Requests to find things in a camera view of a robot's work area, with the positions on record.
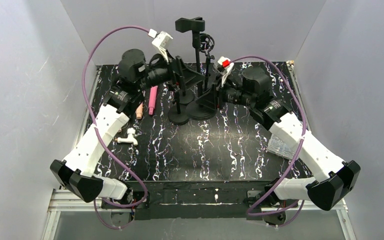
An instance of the gray wall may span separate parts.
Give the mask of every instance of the gray wall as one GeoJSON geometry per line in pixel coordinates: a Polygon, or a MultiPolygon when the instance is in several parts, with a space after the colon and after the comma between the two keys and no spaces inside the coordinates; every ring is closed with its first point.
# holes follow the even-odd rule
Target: gray wall
{"type": "Polygon", "coordinates": [[[359,239],[384,239],[384,1],[328,0],[296,59],[311,128],[361,173],[345,198],[359,239]]]}
{"type": "Polygon", "coordinates": [[[58,186],[49,166],[73,147],[85,112],[87,56],[60,1],[0,0],[0,240],[42,235],[58,186]]]}
{"type": "MultiPolygon", "coordinates": [[[[90,51],[107,32],[124,25],[166,31],[173,36],[171,54],[195,62],[192,34],[175,31],[181,17],[201,16],[215,39],[216,58],[260,54],[272,61],[294,60],[326,0],[61,0],[81,40],[90,51]]],[[[96,51],[97,65],[117,64],[124,51],[156,51],[138,30],[110,36],[96,51]]]]}

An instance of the cable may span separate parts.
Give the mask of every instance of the cable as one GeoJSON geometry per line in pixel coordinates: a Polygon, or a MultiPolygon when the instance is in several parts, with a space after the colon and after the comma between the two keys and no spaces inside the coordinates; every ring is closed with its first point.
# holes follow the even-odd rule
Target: cable
{"type": "MultiPolygon", "coordinates": [[[[132,204],[116,204],[116,203],[112,203],[110,201],[108,201],[107,199],[103,198],[102,200],[110,205],[113,205],[113,206],[117,206],[119,208],[130,208],[130,207],[134,207],[134,206],[137,206],[139,204],[141,204],[143,201],[145,201],[148,197],[148,189],[147,189],[147,186],[145,186],[145,183],[128,167],[126,166],[122,161],[120,161],[107,147],[107,145],[104,143],[104,141],[102,140],[101,136],[100,136],[100,133],[99,133],[99,130],[98,128],[96,127],[97,125],[97,121],[96,121],[96,117],[95,117],[95,114],[94,114],[94,111],[92,109],[92,106],[91,104],[89,103],[89,98],[88,98],[88,94],[86,93],[86,71],[88,69],[88,65],[89,63],[91,62],[91,59],[92,59],[92,56],[94,55],[95,51],[97,50],[97,48],[99,47],[99,45],[111,34],[117,32],[117,31],[120,31],[120,30],[123,30],[123,29],[138,29],[138,30],[142,30],[146,33],[149,33],[149,29],[146,29],[144,27],[141,27],[141,26],[134,26],[134,25],[128,25],[128,26],[122,26],[122,27],[119,27],[119,28],[116,28],[110,32],[108,32],[105,36],[103,36],[98,42],[97,44],[95,45],[95,47],[92,49],[92,51],[90,52],[89,54],[89,57],[86,61],[86,63],[84,64],[84,67],[83,67],[83,72],[81,73],[81,89],[83,91],[83,97],[84,97],[84,101],[86,102],[86,105],[87,105],[87,109],[89,111],[89,114],[90,114],[90,117],[92,119],[92,122],[93,124],[95,125],[95,133],[96,133],[96,137],[98,138],[98,141],[99,143],[102,145],[103,149],[105,150],[105,152],[108,153],[109,156],[111,156],[112,159],[114,159],[114,161],[116,161],[121,167],[123,167],[129,174],[131,174],[133,176],[134,179],[136,179],[138,181],[138,183],[140,184],[140,186],[143,188],[143,191],[145,192],[144,195],[143,195],[143,198],[140,199],[139,201],[135,202],[135,203],[132,203],[132,204]]],[[[98,216],[100,222],[105,225],[106,227],[110,228],[110,229],[121,229],[122,227],[114,227],[114,226],[110,226],[108,225],[107,223],[104,222],[104,220],[102,219],[101,215],[98,213],[98,209],[97,209],[97,204],[96,204],[96,200],[93,201],[93,206],[94,206],[94,209],[95,209],[95,212],[96,212],[96,215],[98,216]]]]}
{"type": "MultiPolygon", "coordinates": [[[[279,70],[279,68],[271,61],[269,61],[268,59],[265,59],[264,57],[261,57],[261,56],[255,56],[255,55],[247,55],[247,56],[242,56],[242,57],[239,57],[237,59],[234,59],[232,61],[230,61],[231,63],[234,63],[236,61],[239,61],[239,60],[242,60],[242,59],[249,59],[249,58],[255,58],[255,59],[259,59],[259,60],[262,60],[264,62],[266,62],[267,64],[269,64],[270,66],[272,66],[276,72],[279,74],[280,78],[283,80],[283,82],[285,83],[286,85],[286,88],[287,90],[290,92],[290,94],[292,95],[292,99],[294,100],[294,102],[296,103],[296,105],[298,106],[298,111],[299,113],[301,114],[301,117],[302,117],[302,133],[301,135],[304,136],[306,134],[306,130],[307,130],[307,121],[306,121],[306,114],[305,112],[303,111],[301,105],[300,105],[300,102],[298,101],[298,98],[295,96],[294,92],[292,91],[292,88],[291,86],[289,85],[288,81],[286,80],[285,76],[283,75],[283,73],[279,70]]],[[[298,159],[298,155],[300,154],[300,151],[301,151],[301,148],[303,147],[303,143],[304,143],[304,139],[301,139],[299,140],[299,143],[298,143],[298,148],[296,149],[296,152],[295,154],[293,155],[292,157],[292,160],[290,161],[290,164],[287,166],[286,168],[286,171],[282,174],[282,176],[279,178],[279,180],[277,180],[277,182],[260,198],[258,199],[250,208],[248,208],[248,210],[246,211],[246,214],[248,214],[248,216],[265,216],[265,215],[271,215],[271,214],[276,214],[276,213],[281,213],[287,209],[290,209],[293,207],[293,205],[297,204],[298,203],[298,200],[295,201],[293,204],[285,207],[285,208],[282,208],[280,210],[276,210],[276,211],[270,211],[270,212],[259,212],[259,213],[252,213],[251,211],[253,209],[255,209],[262,201],[264,201],[274,190],[275,188],[277,188],[279,186],[279,184],[281,184],[282,180],[286,178],[286,176],[289,174],[289,172],[291,171],[292,167],[294,166],[295,164],[295,161],[298,159]]],[[[282,224],[282,225],[279,225],[279,227],[283,227],[287,224],[289,224],[292,220],[294,220],[298,214],[300,213],[301,209],[303,208],[303,205],[304,205],[304,200],[302,201],[301,203],[301,206],[299,207],[298,211],[296,212],[296,214],[292,217],[291,220],[289,220],[288,222],[282,224]]]]}

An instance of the black marble tabletop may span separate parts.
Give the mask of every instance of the black marble tabletop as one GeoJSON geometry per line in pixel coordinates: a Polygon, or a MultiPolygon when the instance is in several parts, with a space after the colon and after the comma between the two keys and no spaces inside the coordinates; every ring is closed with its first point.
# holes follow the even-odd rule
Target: black marble tabletop
{"type": "MultiPolygon", "coordinates": [[[[288,81],[290,73],[285,62],[277,62],[288,81]]],[[[249,66],[261,67],[272,78],[273,92],[290,104],[298,114],[291,94],[276,71],[265,62],[236,63],[233,76],[240,80],[241,71],[249,66]]],[[[110,89],[116,65],[104,65],[99,74],[92,108],[99,109],[110,89]]],[[[149,91],[145,92],[143,119],[131,120],[116,137],[125,138],[127,128],[136,129],[138,146],[128,143],[109,144],[109,149],[144,181],[249,181],[278,178],[289,161],[266,151],[271,133],[252,117],[246,107],[226,104],[216,116],[205,121],[190,120],[182,126],[173,125],[167,112],[173,106],[173,95],[164,85],[158,86],[153,116],[148,115],[149,91]]],[[[120,180],[134,180],[104,152],[95,173],[120,180]]],[[[289,177],[308,178],[310,170],[299,160],[289,177]]]]}

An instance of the metal frame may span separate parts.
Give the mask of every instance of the metal frame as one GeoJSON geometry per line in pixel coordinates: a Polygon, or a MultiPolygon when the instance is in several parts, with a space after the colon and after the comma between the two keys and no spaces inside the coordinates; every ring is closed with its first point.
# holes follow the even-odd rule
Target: metal frame
{"type": "MultiPolygon", "coordinates": [[[[289,69],[291,81],[293,83],[295,94],[300,100],[300,104],[302,109],[305,111],[304,106],[302,104],[302,98],[300,95],[300,91],[298,88],[298,82],[297,78],[294,72],[294,61],[287,61],[287,67],[289,69]]],[[[93,87],[91,90],[91,93],[89,95],[89,101],[92,101],[95,90],[98,84],[99,76],[102,71],[102,66],[100,66],[97,69],[96,78],[93,83],[93,87]]],[[[83,121],[81,123],[78,135],[76,136],[75,142],[73,147],[77,144],[77,142],[80,140],[84,133],[84,129],[86,127],[87,121],[89,118],[88,110],[85,110],[85,113],[83,115],[83,121]]],[[[130,212],[131,209],[102,209],[101,206],[102,200],[97,199],[96,205],[98,212],[130,212]]],[[[53,240],[57,231],[58,222],[60,220],[61,212],[92,212],[94,211],[94,204],[93,202],[86,203],[82,201],[80,198],[78,198],[76,195],[74,195],[69,190],[65,189],[54,189],[52,192],[51,200],[48,207],[48,215],[46,218],[46,224],[45,229],[42,235],[42,240],[53,240]]],[[[274,211],[275,208],[261,208],[262,211],[274,211]]],[[[288,211],[296,211],[295,208],[290,208],[288,211]]],[[[322,211],[320,208],[314,205],[311,201],[305,201],[304,206],[302,208],[302,211],[322,211]]],[[[346,240],[356,240],[356,235],[354,234],[353,227],[351,225],[350,218],[348,216],[348,207],[344,199],[340,201],[338,204],[336,204],[332,211],[336,211],[338,215],[338,220],[340,222],[340,225],[342,227],[342,232],[345,236],[346,240]]]]}

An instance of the pink tube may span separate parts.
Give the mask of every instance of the pink tube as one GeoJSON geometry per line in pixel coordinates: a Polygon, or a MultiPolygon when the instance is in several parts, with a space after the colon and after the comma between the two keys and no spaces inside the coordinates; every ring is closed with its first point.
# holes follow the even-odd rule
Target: pink tube
{"type": "Polygon", "coordinates": [[[155,101],[157,100],[157,89],[158,89],[158,86],[153,86],[151,87],[151,92],[149,93],[149,104],[148,104],[149,115],[154,114],[155,101]]]}

